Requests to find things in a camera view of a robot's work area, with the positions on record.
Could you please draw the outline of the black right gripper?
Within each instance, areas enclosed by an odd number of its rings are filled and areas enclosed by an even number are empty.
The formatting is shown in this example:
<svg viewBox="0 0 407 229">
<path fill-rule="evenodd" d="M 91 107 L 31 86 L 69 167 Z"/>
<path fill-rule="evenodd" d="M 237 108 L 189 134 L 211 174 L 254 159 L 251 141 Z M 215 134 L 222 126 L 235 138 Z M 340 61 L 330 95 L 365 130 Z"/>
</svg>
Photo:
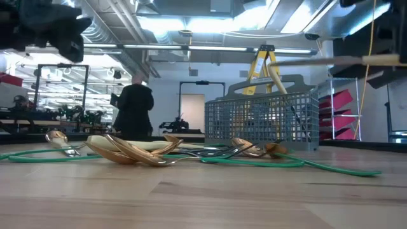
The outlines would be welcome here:
<svg viewBox="0 0 407 229">
<path fill-rule="evenodd" d="M 391 42 L 391 54 L 384 58 L 385 66 L 406 65 L 406 3 L 390 3 L 383 14 L 381 39 Z"/>
</svg>

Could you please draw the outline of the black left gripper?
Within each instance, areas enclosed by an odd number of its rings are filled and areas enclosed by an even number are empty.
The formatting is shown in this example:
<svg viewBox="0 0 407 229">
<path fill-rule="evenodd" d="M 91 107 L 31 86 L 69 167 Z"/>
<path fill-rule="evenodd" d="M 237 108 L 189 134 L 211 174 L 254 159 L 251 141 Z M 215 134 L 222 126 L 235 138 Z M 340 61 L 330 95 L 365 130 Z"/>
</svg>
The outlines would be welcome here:
<svg viewBox="0 0 407 229">
<path fill-rule="evenodd" d="M 82 9 L 52 1 L 1 1 L 1 49 L 24 50 L 35 45 L 51 44 L 61 56 L 78 63 L 83 61 L 81 33 L 92 24 Z"/>
</svg>

